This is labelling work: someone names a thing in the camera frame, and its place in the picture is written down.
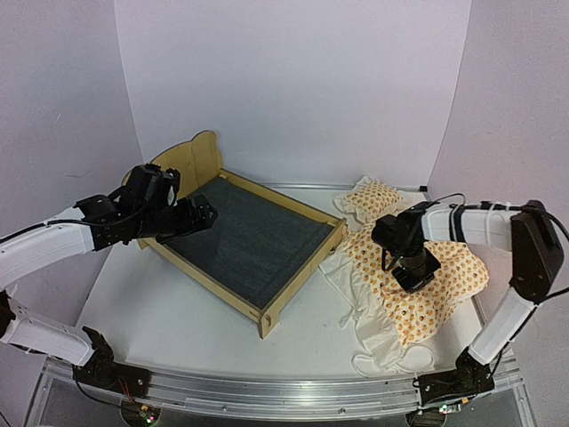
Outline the wooden pet bed frame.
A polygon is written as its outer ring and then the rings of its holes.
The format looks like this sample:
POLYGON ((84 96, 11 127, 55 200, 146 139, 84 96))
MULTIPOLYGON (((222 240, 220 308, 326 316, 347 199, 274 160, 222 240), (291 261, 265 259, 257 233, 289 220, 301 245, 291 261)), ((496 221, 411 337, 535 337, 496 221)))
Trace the wooden pet bed frame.
POLYGON ((288 302, 342 241, 346 221, 262 186, 223 166, 213 131, 151 159, 180 172, 179 200, 205 196, 218 211, 213 226, 150 247, 254 321, 268 337, 288 302))

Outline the duck print mattress cushion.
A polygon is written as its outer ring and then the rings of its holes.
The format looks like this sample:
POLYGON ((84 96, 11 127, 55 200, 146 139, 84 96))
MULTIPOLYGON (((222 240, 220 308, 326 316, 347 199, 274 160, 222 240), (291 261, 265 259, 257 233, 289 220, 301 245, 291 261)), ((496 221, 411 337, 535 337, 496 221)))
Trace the duck print mattress cushion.
POLYGON ((428 242, 410 268, 390 269, 372 239, 373 223, 350 231, 319 266, 346 300, 360 350, 351 360, 363 377, 417 374, 435 365, 425 342, 455 309, 489 282, 485 264, 463 243, 428 242))

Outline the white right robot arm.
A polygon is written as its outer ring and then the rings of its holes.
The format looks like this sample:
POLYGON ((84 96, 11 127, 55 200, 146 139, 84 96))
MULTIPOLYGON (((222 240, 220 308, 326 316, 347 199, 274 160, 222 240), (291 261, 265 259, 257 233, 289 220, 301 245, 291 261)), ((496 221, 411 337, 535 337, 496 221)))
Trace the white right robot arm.
POLYGON ((464 244, 487 263, 492 284, 505 279, 493 315, 467 348, 470 359, 447 376, 457 394, 480 383, 481 366, 498 356, 543 303, 568 291, 553 288, 565 265, 568 228, 538 200, 523 205, 420 202, 377 219, 371 238, 382 249, 382 269, 393 272, 406 291, 427 285, 440 266, 428 242, 464 244))

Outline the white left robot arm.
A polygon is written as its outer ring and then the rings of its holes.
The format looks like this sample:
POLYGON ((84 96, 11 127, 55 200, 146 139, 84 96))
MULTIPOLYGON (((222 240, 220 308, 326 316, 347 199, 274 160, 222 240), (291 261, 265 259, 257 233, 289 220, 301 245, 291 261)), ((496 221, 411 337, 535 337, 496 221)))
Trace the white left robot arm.
POLYGON ((210 229, 218 211, 203 195, 180 197, 181 175, 158 165, 135 166, 108 195, 76 202, 62 213, 1 239, 1 342, 84 367, 102 389, 119 381, 103 335, 34 314, 8 287, 69 258, 151 238, 158 243, 210 229))

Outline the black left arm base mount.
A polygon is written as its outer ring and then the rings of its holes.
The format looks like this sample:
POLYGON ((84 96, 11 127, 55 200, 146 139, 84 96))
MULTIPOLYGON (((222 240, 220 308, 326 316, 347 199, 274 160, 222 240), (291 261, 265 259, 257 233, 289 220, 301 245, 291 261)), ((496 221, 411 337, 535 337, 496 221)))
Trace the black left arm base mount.
POLYGON ((74 378, 81 384, 106 391, 122 392, 132 398, 143 398, 149 388, 149 370, 115 361, 115 355, 104 336, 84 326, 82 330, 90 340, 92 355, 84 365, 73 366, 74 378))

